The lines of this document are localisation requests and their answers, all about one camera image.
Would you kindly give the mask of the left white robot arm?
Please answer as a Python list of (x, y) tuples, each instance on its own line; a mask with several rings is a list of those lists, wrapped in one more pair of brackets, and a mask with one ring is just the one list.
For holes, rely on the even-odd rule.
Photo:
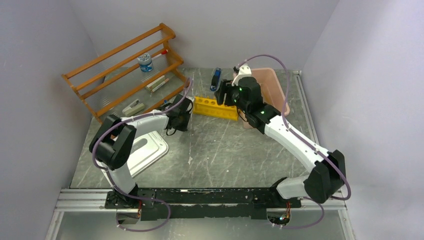
[(93, 164), (106, 173), (124, 207), (132, 208), (139, 200), (139, 188), (127, 164), (134, 141), (161, 130), (187, 131), (193, 107), (191, 98), (179, 94), (158, 110), (126, 119), (110, 115), (100, 126), (89, 151)]

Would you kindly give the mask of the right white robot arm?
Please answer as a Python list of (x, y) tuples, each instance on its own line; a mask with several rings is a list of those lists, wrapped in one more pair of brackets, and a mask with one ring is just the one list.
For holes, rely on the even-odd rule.
[(308, 176), (285, 178), (270, 193), (270, 202), (282, 207), (291, 198), (308, 197), (323, 204), (345, 185), (344, 155), (319, 146), (290, 124), (272, 105), (264, 102), (261, 87), (254, 77), (238, 83), (222, 80), (214, 96), (218, 105), (235, 106), (248, 124), (289, 150), (308, 171)]

